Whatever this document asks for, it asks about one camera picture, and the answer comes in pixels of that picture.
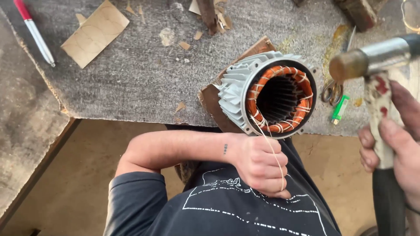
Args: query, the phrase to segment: copper winding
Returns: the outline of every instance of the copper winding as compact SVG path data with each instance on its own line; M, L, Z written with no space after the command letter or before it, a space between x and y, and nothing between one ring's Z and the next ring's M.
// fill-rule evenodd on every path
M296 80L297 87L300 90L298 93L299 102L295 108L295 111L290 113L292 119L286 119L280 121L277 124L269 126L270 132L283 133L296 128L300 122L305 118L309 113L312 107L312 88L309 82L309 79L306 77L306 73L294 68L287 66L274 66L266 70L260 79L251 87L247 92L246 99L246 109L249 112L249 115L255 118L258 121L256 123L262 130L268 130L268 123L265 121L263 115L259 112L257 108L257 98L265 84L272 78L277 76L290 76Z

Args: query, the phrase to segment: dark t-shirt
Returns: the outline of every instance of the dark t-shirt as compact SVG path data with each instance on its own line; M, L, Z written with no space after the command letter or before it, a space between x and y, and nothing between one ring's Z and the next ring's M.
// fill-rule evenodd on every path
M202 162L184 192L169 201L163 175L126 173L109 185L104 235L340 235L291 139L280 144L289 159L290 199L259 193L225 163Z

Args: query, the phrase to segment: scissors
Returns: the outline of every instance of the scissors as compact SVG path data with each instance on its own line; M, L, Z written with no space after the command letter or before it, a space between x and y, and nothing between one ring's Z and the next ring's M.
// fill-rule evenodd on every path
M356 34L356 26L353 29L353 32L350 36L349 45L347 46L347 51L350 49L353 41L353 37ZM329 102L332 106L336 106L342 99L344 94L344 85L342 82L337 82L335 80L331 81L321 93L321 100L323 102Z

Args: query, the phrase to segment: person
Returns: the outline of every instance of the person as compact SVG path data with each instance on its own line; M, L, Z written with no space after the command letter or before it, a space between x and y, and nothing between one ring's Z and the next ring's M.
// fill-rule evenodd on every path
M395 176L412 209L410 230L419 235L420 104L400 84L391 87L406 127L384 118L379 129L396 152ZM359 138L360 161L371 173L379 159L369 128ZM200 164L168 201L160 170L186 160ZM334 236L340 230L291 138L171 130L130 141L109 185L104 235Z

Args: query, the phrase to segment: green lighter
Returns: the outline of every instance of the green lighter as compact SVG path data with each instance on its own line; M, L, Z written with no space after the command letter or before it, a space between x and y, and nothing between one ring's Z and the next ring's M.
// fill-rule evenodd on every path
M341 118L343 117L344 110L346 109L347 104L349 103L349 99L349 96L343 95L341 101L334 109L333 117L331 119L331 123L333 123L334 125L338 124Z

